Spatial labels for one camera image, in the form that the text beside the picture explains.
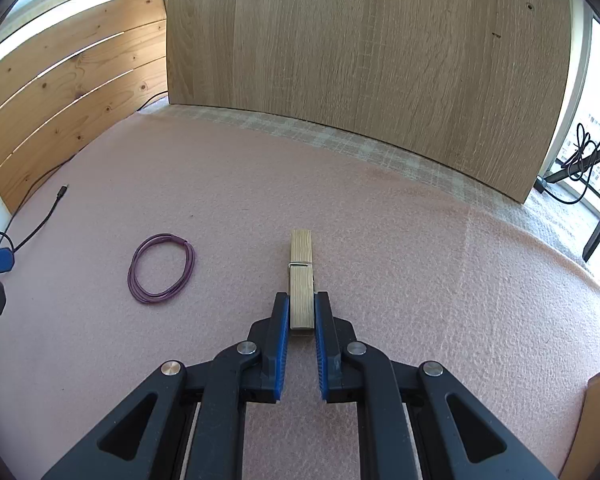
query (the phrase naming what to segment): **black cable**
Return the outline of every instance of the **black cable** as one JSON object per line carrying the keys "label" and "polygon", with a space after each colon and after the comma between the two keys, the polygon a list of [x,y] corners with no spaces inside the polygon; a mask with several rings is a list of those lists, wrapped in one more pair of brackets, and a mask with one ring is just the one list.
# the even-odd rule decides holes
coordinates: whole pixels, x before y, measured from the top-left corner
{"label": "black cable", "polygon": [[147,101],[146,101],[146,102],[145,102],[145,103],[144,103],[144,104],[143,104],[141,107],[139,107],[139,108],[138,108],[138,110],[136,110],[136,111],[137,111],[137,112],[139,112],[140,110],[142,110],[142,109],[143,109],[145,106],[147,106],[147,105],[149,104],[149,102],[150,102],[152,99],[155,99],[156,97],[158,97],[158,95],[167,94],[168,92],[169,92],[168,90],[165,90],[164,92],[158,92],[157,94],[155,94],[155,95],[152,95],[152,96],[151,96],[151,97],[149,97],[149,98],[147,99]]}
{"label": "black cable", "polygon": [[[582,130],[582,140],[580,140],[580,131]],[[555,196],[551,191],[549,191],[548,187],[545,188],[546,193],[552,197],[553,199],[557,200],[558,202],[561,202],[565,205],[574,205],[577,204],[580,200],[582,200],[584,198],[585,193],[587,192],[587,189],[589,189],[590,187],[590,181],[591,181],[591,175],[593,174],[593,167],[595,166],[595,164],[592,164],[589,167],[589,175],[587,176],[587,181],[584,182],[583,177],[584,177],[584,173],[586,170],[584,170],[584,152],[587,149],[587,147],[592,144],[593,145],[593,150],[590,154],[590,160],[595,161],[596,160],[596,156],[598,155],[598,149],[600,148],[600,141],[598,143],[595,143],[593,141],[593,139],[591,139],[591,134],[589,132],[585,132],[584,126],[582,125],[582,123],[578,123],[578,125],[576,126],[576,151],[575,153],[573,153],[573,155],[571,155],[567,160],[565,160],[562,164],[561,164],[561,168],[567,168],[567,175],[568,177],[573,181],[573,182],[583,182],[585,187],[584,190],[582,191],[581,195],[579,197],[577,197],[576,200],[564,200],[561,199],[558,196]],[[574,165],[576,166],[576,170],[575,171],[571,171],[572,168],[574,167]]]}
{"label": "black cable", "polygon": [[13,253],[17,253],[18,250],[24,245],[26,244],[29,240],[31,240],[33,238],[33,236],[40,231],[40,229],[42,229],[42,226],[44,224],[46,224],[46,222],[51,218],[51,215],[54,213],[54,211],[56,210],[56,206],[58,206],[58,202],[60,202],[61,198],[64,196],[64,194],[66,193],[67,190],[67,186],[62,186],[60,188],[60,191],[58,191],[58,195],[56,196],[56,201],[54,202],[54,204],[51,206],[51,211],[49,211],[49,213],[45,216],[45,219],[40,222],[40,224],[38,225],[38,227],[36,227],[35,229],[33,229],[33,231],[31,232],[31,234],[29,236],[27,236],[23,241],[21,241],[17,247],[13,250]]}
{"label": "black cable", "polygon": [[[68,163],[72,158],[74,158],[75,154],[70,156],[67,160],[62,161],[60,164],[58,164],[57,166],[52,167],[50,170],[46,171],[45,173],[43,173],[42,175],[40,175],[33,184],[31,184],[31,186],[29,187],[29,189],[27,190],[27,192],[25,193],[25,195],[22,197],[22,200],[20,200],[20,203],[18,204],[18,207],[16,208],[16,211],[13,212],[13,214],[11,215],[11,218],[9,218],[9,223],[7,224],[7,227],[4,229],[4,233],[6,234],[6,232],[9,230],[9,227],[11,227],[11,222],[13,222],[13,219],[15,218],[15,216],[18,214],[18,212],[20,211],[20,209],[22,208],[22,206],[24,205],[24,203],[27,201],[27,197],[29,196],[29,193],[31,193],[31,190],[34,188],[34,186],[39,183],[43,178],[45,178],[49,173],[51,173],[52,171],[55,173],[57,170],[59,170],[60,168],[62,168],[66,163]],[[4,236],[0,238],[0,244],[2,243]]]}
{"label": "black cable", "polygon": [[15,250],[13,249],[13,241],[11,240],[11,238],[9,238],[9,235],[7,233],[5,233],[4,231],[0,231],[0,235],[2,235],[2,238],[7,238],[7,241],[9,242],[9,245],[11,246],[11,252],[14,253]]}

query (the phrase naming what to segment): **wooden board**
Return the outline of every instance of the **wooden board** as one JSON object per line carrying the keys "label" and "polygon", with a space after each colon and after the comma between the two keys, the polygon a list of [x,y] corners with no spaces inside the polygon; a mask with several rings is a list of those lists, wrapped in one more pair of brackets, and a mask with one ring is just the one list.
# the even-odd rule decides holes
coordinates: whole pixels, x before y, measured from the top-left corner
{"label": "wooden board", "polygon": [[311,231],[293,229],[289,260],[289,328],[291,330],[314,329],[313,260]]}
{"label": "wooden board", "polygon": [[166,22],[161,20],[88,48],[32,81],[0,108],[0,164],[76,99],[165,53]]}
{"label": "wooden board", "polygon": [[523,201],[570,54],[569,0],[169,0],[170,102],[384,140]]}
{"label": "wooden board", "polygon": [[600,373],[589,380],[578,431],[560,480],[592,478],[600,462]]}
{"label": "wooden board", "polygon": [[166,62],[161,58],[107,83],[56,115],[1,165],[0,196],[7,208],[13,212],[30,183],[45,171],[166,89]]}
{"label": "wooden board", "polygon": [[49,27],[0,60],[0,106],[40,73],[75,52],[165,18],[163,0],[113,0]]}

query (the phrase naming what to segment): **coiled purple cable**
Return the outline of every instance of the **coiled purple cable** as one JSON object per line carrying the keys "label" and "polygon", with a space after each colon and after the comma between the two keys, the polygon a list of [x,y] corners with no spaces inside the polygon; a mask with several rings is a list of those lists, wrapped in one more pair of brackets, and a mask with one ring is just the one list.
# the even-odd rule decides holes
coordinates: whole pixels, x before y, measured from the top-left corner
{"label": "coiled purple cable", "polygon": [[[136,276],[136,266],[142,253],[144,253],[149,247],[163,244],[165,242],[172,242],[184,247],[187,253],[187,261],[184,265],[184,272],[180,279],[171,285],[167,290],[159,292],[158,294],[152,294],[142,288],[142,285],[138,283],[138,277]],[[141,303],[160,303],[161,301],[168,300],[176,294],[178,294],[182,288],[187,284],[191,275],[193,274],[193,265],[196,262],[196,251],[193,250],[192,245],[185,239],[179,236],[172,235],[170,233],[160,233],[147,238],[140,246],[136,249],[134,257],[131,258],[131,265],[129,266],[129,272],[126,276],[126,284],[129,286],[131,295]]]}

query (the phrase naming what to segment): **purple wire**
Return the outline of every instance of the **purple wire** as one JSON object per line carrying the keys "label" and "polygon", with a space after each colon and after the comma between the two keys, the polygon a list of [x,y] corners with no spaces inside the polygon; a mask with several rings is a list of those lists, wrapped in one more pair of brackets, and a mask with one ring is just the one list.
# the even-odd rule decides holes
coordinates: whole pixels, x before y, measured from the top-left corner
{"label": "purple wire", "polygon": [[[184,264],[184,272],[182,273],[182,276],[180,276],[180,279],[177,282],[175,282],[163,292],[159,292],[158,294],[152,294],[144,290],[140,283],[138,283],[138,277],[136,276],[136,266],[138,265],[138,260],[140,259],[140,256],[142,256],[142,253],[144,253],[149,247],[157,244],[163,244],[166,242],[172,242],[174,244],[183,246],[184,250],[187,253],[187,261]],[[175,236],[169,233],[160,233],[147,238],[136,249],[134,257],[131,258],[131,265],[129,266],[129,272],[126,276],[126,284],[129,286],[129,291],[131,292],[131,295],[134,298],[136,298],[136,300],[140,301],[140,303],[160,303],[161,301],[165,301],[169,298],[172,298],[182,290],[182,288],[187,284],[191,275],[193,274],[193,265],[195,264],[195,262],[196,251],[193,250],[193,247],[189,242],[187,242],[183,238],[180,238],[179,236]]]}

